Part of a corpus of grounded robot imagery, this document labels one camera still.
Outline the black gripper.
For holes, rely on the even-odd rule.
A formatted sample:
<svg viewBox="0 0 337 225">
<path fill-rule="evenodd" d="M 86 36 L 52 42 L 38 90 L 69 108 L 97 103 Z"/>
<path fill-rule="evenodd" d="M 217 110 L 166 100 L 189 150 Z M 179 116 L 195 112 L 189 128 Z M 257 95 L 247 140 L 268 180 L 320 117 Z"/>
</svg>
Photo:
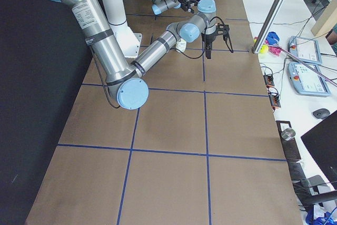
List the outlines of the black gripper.
<svg viewBox="0 0 337 225">
<path fill-rule="evenodd" d="M 178 0 L 181 4 L 181 8 L 184 8 L 185 12 L 194 14 L 194 6 L 197 6 L 200 0 Z"/>
<path fill-rule="evenodd" d="M 205 43 L 205 57 L 207 59 L 211 59 L 212 53 L 212 43 L 215 41 L 217 37 L 217 30 L 215 30 L 211 34 L 201 33 L 202 41 Z"/>
</svg>

